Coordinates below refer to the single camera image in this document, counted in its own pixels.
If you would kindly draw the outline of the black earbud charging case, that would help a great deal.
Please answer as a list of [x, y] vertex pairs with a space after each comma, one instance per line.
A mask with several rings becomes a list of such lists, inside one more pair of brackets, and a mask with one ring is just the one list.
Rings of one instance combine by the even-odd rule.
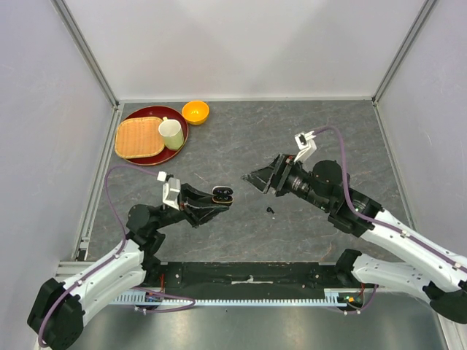
[[234, 191], [230, 187], [216, 186], [212, 189], [212, 201], [214, 203], [232, 203]]

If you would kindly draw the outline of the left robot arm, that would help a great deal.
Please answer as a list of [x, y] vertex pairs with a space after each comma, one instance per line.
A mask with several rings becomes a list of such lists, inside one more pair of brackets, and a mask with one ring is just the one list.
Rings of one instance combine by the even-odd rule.
[[188, 222], [197, 228], [229, 209], [230, 187], [210, 193], [170, 179], [163, 185], [160, 206], [136, 204], [128, 213], [123, 240], [100, 260], [64, 281], [48, 279], [39, 289], [27, 319], [42, 348], [68, 349], [85, 325], [127, 290], [158, 283], [161, 261], [155, 256], [162, 228]]

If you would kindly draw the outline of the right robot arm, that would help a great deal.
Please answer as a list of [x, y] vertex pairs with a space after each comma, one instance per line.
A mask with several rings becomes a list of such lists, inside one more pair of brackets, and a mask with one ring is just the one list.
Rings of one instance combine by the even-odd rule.
[[346, 250], [334, 268], [343, 287], [359, 281], [392, 287], [425, 301], [436, 313], [466, 323], [466, 257], [422, 236], [375, 200], [349, 187], [334, 160], [321, 160], [306, 171], [292, 155], [280, 154], [264, 168], [242, 175], [262, 193], [288, 193], [316, 206], [343, 233], [391, 252], [399, 262], [384, 262]]

